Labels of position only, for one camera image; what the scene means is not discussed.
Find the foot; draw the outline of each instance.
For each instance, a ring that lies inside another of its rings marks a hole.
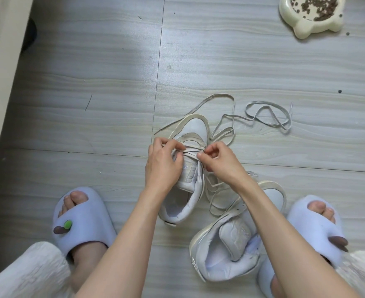
[[[326,207],[326,204],[322,201],[312,201],[308,204],[308,209],[323,215],[328,220],[330,220],[333,224],[336,223],[336,219],[334,218],[334,210],[332,208]],[[279,280],[274,276],[271,281],[271,292],[275,298],[286,298],[285,291],[279,283]]]
[[[86,202],[88,199],[87,195],[82,191],[71,192],[70,195],[65,196],[64,204],[58,217],[76,205]],[[71,287],[75,292],[80,289],[95,269],[107,249],[107,246],[102,242],[86,242],[77,245],[71,250],[70,253],[75,263],[75,270],[71,275]]]

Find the black object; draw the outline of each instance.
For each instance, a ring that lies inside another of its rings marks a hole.
[[[33,19],[29,18],[27,28],[25,29],[24,41],[22,43],[21,53],[28,49],[37,37],[37,28]]]

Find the wood grain floor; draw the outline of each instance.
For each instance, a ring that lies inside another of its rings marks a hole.
[[[0,271],[52,241],[53,208],[74,187],[96,189],[119,231],[152,133],[221,92],[239,114],[252,100],[293,102],[289,133],[237,122],[231,148],[289,205],[307,194],[331,202],[349,248],[365,250],[365,0],[347,0],[341,32],[305,41],[278,3],[35,0],[39,35],[20,58],[0,142]],[[199,112],[214,127],[231,108],[219,99]],[[157,222],[144,297],[261,297],[253,278],[198,278],[187,247],[212,220],[203,199],[179,228]]]

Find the person's left hand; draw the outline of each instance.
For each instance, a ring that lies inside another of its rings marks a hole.
[[[183,170],[183,153],[178,152],[173,161],[171,152],[174,149],[185,150],[185,146],[175,139],[161,137],[156,137],[148,148],[145,188],[159,195],[162,200],[177,183]]]

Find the cream colored bowl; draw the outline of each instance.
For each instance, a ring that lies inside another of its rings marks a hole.
[[[311,33],[323,32],[325,30],[332,30],[334,32],[341,30],[343,27],[343,9],[346,0],[337,0],[334,14],[325,20],[318,21],[314,20],[318,16],[314,6],[310,5],[310,13],[302,11],[301,4],[305,1],[280,0],[279,3],[279,12],[285,22],[293,27],[296,37],[304,39]]]

